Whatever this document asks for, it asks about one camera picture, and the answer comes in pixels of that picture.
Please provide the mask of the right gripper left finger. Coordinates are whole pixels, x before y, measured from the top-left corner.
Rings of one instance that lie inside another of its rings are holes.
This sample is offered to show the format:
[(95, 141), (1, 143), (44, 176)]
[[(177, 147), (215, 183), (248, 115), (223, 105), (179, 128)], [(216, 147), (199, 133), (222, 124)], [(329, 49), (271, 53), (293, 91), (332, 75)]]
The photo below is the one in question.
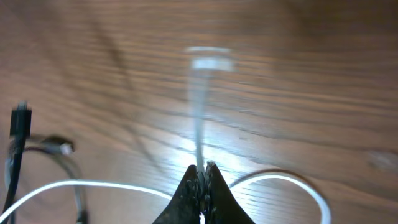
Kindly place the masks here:
[(200, 224), (197, 167), (190, 165), (184, 173), (169, 204), (153, 224)]

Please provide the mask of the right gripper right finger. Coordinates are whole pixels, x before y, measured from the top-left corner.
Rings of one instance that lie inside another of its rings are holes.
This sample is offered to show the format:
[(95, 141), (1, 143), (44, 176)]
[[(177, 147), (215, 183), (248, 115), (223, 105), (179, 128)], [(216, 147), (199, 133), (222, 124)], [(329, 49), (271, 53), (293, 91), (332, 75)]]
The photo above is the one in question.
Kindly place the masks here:
[(254, 224), (249, 215), (234, 198), (218, 166), (207, 162), (205, 170), (205, 223), (207, 224)]

